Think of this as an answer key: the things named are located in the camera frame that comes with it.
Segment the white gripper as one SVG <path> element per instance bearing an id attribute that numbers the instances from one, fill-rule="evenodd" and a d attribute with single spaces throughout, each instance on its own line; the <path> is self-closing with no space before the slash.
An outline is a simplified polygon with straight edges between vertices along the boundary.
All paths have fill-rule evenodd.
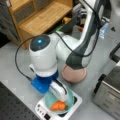
<path id="1" fill-rule="evenodd" d="M 67 88 L 63 83 L 61 83 L 57 79 L 58 73 L 55 73 L 55 74 L 53 74 L 52 76 L 49 76 L 49 77 L 54 77 L 54 80 L 50 84 L 50 87 L 49 87 L 48 91 L 51 91 L 54 95 L 59 95 L 62 100 L 65 100 L 67 98 L 67 90 L 69 88 Z"/>

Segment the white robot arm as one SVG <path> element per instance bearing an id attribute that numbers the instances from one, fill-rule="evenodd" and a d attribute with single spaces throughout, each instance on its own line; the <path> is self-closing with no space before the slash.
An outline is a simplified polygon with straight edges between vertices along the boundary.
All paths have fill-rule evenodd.
<path id="1" fill-rule="evenodd" d="M 56 80 L 57 60 L 60 59 L 73 70 L 85 68 L 92 57 L 101 27 L 101 18 L 106 0 L 79 0 L 87 15 L 83 32 L 79 39 L 66 35 L 63 31 L 41 34 L 32 38 L 29 44 L 30 68 L 38 81 L 34 87 L 45 94 L 50 90 L 59 100 L 68 98 L 67 88 Z"/>

